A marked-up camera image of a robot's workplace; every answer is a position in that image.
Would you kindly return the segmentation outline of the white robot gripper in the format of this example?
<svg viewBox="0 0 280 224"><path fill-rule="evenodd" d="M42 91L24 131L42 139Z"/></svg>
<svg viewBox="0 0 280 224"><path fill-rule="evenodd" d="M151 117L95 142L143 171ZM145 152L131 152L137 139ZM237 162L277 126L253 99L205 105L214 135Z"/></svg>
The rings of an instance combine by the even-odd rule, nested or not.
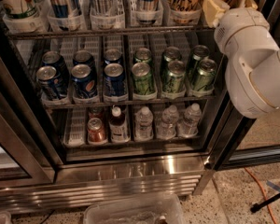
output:
<svg viewBox="0 0 280 224"><path fill-rule="evenodd" d="M210 28L217 27L214 39L220 52L231 58L242 52L255 56L258 51L267 57L278 51L270 34L270 24L257 11L257 3L238 0L238 7L250 8L229 10L230 6L222 0L203 0L204 19Z"/></svg>

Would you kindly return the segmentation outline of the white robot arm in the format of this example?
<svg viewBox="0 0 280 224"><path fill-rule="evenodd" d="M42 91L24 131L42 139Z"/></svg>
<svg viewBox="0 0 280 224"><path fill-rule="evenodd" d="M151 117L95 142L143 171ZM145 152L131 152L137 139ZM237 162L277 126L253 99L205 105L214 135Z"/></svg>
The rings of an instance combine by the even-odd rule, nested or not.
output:
<svg viewBox="0 0 280 224"><path fill-rule="evenodd" d="M235 108L256 119L280 108L280 48L263 15L250 7L231 8L221 0L203 0L208 26L227 56L225 81Z"/></svg>

